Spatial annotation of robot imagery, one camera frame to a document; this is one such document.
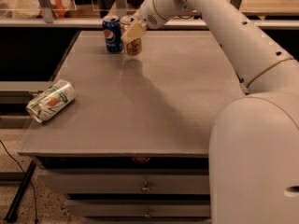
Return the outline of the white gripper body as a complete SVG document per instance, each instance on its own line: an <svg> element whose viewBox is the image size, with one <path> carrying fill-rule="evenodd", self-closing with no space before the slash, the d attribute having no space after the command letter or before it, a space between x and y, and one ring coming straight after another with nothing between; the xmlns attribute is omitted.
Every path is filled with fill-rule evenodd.
<svg viewBox="0 0 299 224"><path fill-rule="evenodd" d="M192 8L181 0L144 0L135 16L150 29L164 26L175 16L186 15Z"/></svg>

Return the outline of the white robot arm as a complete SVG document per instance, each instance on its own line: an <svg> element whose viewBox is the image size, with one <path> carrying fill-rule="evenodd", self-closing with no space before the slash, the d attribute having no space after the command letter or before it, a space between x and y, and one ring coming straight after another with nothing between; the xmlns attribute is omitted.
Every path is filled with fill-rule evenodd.
<svg viewBox="0 0 299 224"><path fill-rule="evenodd" d="M209 141L212 224L299 224L299 62L226 0L145 0L131 41L199 12L241 80Z"/></svg>

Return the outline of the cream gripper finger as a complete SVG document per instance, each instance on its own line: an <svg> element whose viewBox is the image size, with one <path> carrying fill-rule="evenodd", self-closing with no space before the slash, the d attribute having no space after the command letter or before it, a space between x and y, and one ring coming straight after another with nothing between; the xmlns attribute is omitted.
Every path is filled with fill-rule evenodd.
<svg viewBox="0 0 299 224"><path fill-rule="evenodd" d="M143 21L122 22L121 25L125 28L121 36L122 41L125 43L130 43L142 37L147 31L147 24Z"/></svg>

